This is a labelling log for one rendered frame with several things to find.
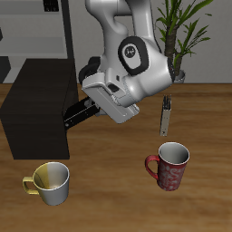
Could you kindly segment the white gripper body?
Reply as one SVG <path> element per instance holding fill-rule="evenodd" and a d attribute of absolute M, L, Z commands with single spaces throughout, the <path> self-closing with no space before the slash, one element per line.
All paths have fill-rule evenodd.
<path fill-rule="evenodd" d="M 140 112 L 136 104 L 122 107 L 116 103 L 112 98 L 113 93 L 105 85 L 103 72 L 85 78 L 82 81 L 82 90 L 116 123 L 124 123 Z"/>

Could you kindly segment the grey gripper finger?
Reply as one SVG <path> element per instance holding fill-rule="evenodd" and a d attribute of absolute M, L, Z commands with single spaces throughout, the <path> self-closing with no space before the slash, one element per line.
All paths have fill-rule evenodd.
<path fill-rule="evenodd" d="M 89 108 L 89 107 L 91 107 L 91 106 L 98 107 L 98 105 L 97 105 L 92 99 L 88 99 L 88 100 L 84 103 L 84 105 L 85 105 L 87 108 Z"/>
<path fill-rule="evenodd" d="M 95 114 L 95 116 L 99 117 L 102 115 L 107 115 L 107 113 L 102 108 L 100 108 L 99 111 Z"/>

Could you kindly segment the black book with grey cover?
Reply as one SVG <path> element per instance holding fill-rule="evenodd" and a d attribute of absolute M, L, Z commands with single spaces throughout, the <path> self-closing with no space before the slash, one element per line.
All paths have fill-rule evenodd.
<path fill-rule="evenodd" d="M 160 136 L 168 135 L 170 113 L 171 113 L 171 96 L 164 95 L 163 103 L 162 103 L 162 110 L 161 110 L 161 117 L 160 117 L 160 128 L 159 128 Z"/>

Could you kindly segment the small black shelf item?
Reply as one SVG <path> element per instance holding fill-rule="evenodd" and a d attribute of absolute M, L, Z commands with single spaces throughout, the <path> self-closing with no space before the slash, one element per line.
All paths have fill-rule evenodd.
<path fill-rule="evenodd" d="M 43 0 L 43 9 L 45 12 L 58 12 L 58 0 Z"/>

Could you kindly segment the dark brown desk caddy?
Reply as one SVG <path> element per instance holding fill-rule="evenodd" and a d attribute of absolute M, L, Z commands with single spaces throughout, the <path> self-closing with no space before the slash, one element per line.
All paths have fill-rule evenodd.
<path fill-rule="evenodd" d="M 73 59 L 28 59 L 0 108 L 13 158 L 70 158 L 64 114 L 78 101 Z"/>

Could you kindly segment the white and yellow mug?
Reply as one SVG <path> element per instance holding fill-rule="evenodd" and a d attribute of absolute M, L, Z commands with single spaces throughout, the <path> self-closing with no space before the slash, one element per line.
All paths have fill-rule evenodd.
<path fill-rule="evenodd" d="M 69 194 L 70 171 L 61 162 L 47 162 L 38 167 L 32 177 L 23 178 L 27 194 L 39 195 L 49 206 L 62 204 Z"/>

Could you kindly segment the green pot plant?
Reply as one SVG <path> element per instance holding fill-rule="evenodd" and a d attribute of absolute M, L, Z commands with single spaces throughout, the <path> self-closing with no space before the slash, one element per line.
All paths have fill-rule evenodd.
<path fill-rule="evenodd" d="M 194 46 L 209 40 L 209 37 L 205 37 L 207 25 L 194 34 L 198 19 L 186 24 L 191 16 L 213 2 L 213 0 L 202 0 L 199 3 L 196 1 L 193 0 L 186 9 L 183 9 L 182 0 L 164 0 L 165 11 L 159 8 L 161 17 L 156 20 L 156 23 L 161 22 L 164 26 L 163 29 L 159 29 L 162 35 L 160 40 L 165 44 L 164 54 L 173 62 L 175 83 L 185 81 L 186 74 L 180 69 L 183 57 L 194 54 L 192 51 Z"/>

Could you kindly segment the red patterned mug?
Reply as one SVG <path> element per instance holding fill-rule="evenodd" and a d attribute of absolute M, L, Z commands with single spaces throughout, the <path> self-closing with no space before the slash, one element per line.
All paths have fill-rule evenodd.
<path fill-rule="evenodd" d="M 149 167 L 152 161 L 158 164 L 157 173 Z M 173 191 L 179 188 L 188 161 L 189 150 L 184 145 L 166 142 L 159 147 L 158 155 L 150 155 L 145 159 L 145 168 L 161 189 Z"/>

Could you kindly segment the grey bookshelf with dark post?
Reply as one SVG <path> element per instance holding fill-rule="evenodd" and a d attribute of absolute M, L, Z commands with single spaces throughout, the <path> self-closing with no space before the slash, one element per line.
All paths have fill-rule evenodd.
<path fill-rule="evenodd" d="M 0 83 L 15 81 L 28 58 L 72 59 L 68 0 L 45 12 L 43 0 L 0 0 Z"/>

